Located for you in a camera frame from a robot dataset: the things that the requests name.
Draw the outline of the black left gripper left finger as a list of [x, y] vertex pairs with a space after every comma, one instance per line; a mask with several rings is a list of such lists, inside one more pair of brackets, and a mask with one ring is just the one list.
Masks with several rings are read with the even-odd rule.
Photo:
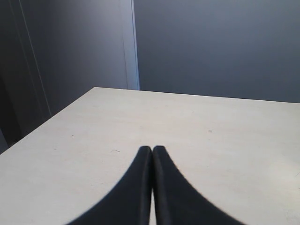
[[71, 225], [148, 225], [152, 194], [152, 150], [139, 148], [119, 182]]

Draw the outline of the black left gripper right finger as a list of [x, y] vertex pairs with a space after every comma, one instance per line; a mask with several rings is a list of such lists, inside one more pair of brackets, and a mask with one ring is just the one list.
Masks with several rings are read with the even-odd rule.
[[204, 198], [180, 173], [164, 146], [152, 152], [158, 225], [241, 225]]

